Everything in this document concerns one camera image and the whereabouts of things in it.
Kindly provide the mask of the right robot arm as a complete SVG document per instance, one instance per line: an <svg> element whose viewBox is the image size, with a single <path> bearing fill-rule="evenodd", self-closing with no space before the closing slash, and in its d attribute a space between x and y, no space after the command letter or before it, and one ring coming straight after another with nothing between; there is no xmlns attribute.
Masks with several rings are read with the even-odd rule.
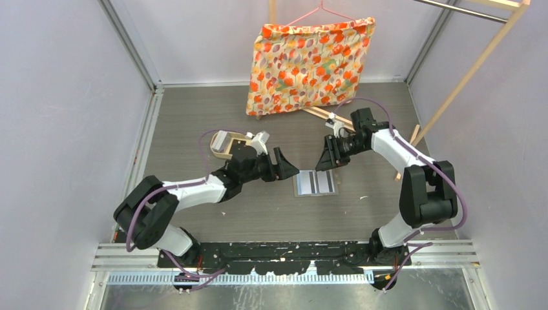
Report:
<svg viewBox="0 0 548 310"><path fill-rule="evenodd" d="M448 161L436 161L405 141L388 121L376 121L370 108L351 114L352 130L334 113L326 119L332 134L315 167L328 171L349 164L351 157L366 151L382 156L401 175L399 212L375 229L368 243L368 257L377 265L394 262L403 254L405 243L439 223L456 217L458 195L454 189L454 168Z"/></svg>

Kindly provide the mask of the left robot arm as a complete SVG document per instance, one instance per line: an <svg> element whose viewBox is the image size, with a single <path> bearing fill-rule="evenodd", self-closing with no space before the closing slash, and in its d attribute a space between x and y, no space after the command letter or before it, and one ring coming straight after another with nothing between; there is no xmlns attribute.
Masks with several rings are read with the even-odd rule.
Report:
<svg viewBox="0 0 548 310"><path fill-rule="evenodd" d="M119 204L113 218L125 231L127 252L156 248L182 267L191 267L198 259L197 242L185 229L171 225L176 212L226 202L251 181L281 181L298 173L299 169L278 147L269 155L245 146L237 149L221 168L203 178L172 182L161 181L154 175L145 177Z"/></svg>

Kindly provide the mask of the white magnetic stripe card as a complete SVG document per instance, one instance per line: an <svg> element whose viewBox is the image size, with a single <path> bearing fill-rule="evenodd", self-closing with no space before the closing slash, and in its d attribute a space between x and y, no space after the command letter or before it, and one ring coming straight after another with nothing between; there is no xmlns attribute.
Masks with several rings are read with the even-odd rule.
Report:
<svg viewBox="0 0 548 310"><path fill-rule="evenodd" d="M316 172L316 186L318 194L327 195L337 193L337 184L330 170Z"/></svg>

